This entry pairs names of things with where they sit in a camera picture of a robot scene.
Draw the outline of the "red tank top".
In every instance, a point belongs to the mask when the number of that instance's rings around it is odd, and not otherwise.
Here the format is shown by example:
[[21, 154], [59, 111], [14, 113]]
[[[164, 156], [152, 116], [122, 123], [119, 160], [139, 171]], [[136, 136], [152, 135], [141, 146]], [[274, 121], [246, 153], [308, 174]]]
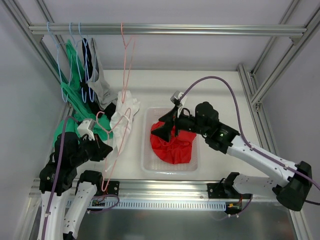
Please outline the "red tank top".
[[172, 165], [178, 165], [190, 163], [195, 138], [195, 133], [183, 130], [178, 136], [175, 136], [175, 128], [173, 128], [170, 142], [165, 142], [152, 134], [149, 139], [151, 148], [159, 159]]

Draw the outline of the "white tank top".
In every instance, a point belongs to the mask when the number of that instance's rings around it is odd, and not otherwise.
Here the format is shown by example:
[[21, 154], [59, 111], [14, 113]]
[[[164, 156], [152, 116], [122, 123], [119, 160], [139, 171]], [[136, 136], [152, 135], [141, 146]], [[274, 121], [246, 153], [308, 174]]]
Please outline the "white tank top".
[[126, 147], [133, 127], [134, 116], [140, 109], [141, 102], [130, 90], [118, 92], [115, 112], [110, 120], [113, 157], [118, 157]]

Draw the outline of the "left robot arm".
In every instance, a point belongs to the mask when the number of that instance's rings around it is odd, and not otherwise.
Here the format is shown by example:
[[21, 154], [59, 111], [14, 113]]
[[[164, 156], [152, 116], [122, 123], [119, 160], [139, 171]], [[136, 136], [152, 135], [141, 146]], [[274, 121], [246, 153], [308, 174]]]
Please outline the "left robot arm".
[[99, 136], [90, 140], [74, 132], [58, 135], [49, 162], [40, 171], [41, 217], [39, 240], [76, 240], [81, 222], [94, 196], [104, 190], [103, 174], [85, 170], [77, 182], [75, 197], [66, 208], [77, 168], [87, 161], [100, 162], [113, 148]]

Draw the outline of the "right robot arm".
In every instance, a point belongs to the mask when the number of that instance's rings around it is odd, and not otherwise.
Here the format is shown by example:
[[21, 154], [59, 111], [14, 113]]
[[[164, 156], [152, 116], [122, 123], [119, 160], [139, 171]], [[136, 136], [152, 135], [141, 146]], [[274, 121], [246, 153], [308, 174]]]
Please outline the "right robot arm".
[[207, 101], [195, 107], [194, 115], [187, 108], [179, 110], [175, 106], [159, 122], [162, 125], [151, 130], [151, 135], [165, 142], [183, 132], [201, 135], [211, 149], [240, 159], [266, 175], [255, 177], [231, 172], [223, 184], [223, 193], [228, 198], [259, 195], [276, 198], [292, 211], [302, 209], [313, 185], [311, 165], [285, 160], [249, 143], [237, 130], [220, 122], [219, 113]]

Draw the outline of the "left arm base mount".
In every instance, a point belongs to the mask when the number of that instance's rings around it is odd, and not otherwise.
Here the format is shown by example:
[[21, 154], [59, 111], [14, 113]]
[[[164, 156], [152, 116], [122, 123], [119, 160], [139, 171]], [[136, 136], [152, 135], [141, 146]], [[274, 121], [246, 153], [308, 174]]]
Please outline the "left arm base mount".
[[102, 184], [103, 195], [119, 195], [120, 182], [116, 180], [105, 180]]

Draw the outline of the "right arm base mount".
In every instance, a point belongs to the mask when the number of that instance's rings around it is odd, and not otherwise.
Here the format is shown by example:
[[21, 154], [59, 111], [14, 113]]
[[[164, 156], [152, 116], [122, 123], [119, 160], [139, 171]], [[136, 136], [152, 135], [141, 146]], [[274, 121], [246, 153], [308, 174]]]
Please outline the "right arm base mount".
[[207, 183], [207, 194], [209, 199], [250, 199], [252, 194], [240, 193], [234, 187], [235, 179], [239, 172], [231, 172], [226, 178], [222, 178], [218, 183]]

